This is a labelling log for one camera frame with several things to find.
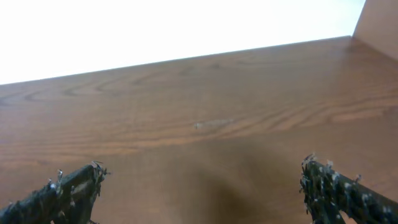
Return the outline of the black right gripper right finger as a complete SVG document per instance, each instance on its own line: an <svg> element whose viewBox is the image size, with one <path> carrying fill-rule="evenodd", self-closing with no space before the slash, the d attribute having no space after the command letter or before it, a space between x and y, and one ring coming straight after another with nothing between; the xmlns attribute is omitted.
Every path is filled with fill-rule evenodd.
<svg viewBox="0 0 398 224"><path fill-rule="evenodd" d="M301 163L300 193L305 211L313 223L338 224L344 212L355 223L397 224L397 202L333 170L332 161L323 165L314 154Z"/></svg>

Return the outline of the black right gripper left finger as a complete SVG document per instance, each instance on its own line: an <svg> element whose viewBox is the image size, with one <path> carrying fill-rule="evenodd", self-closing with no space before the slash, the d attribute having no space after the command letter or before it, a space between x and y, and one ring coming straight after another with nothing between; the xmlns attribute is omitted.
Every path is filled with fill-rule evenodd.
<svg viewBox="0 0 398 224"><path fill-rule="evenodd" d="M1 209L2 224L93 223L92 210L108 170L93 161Z"/></svg>

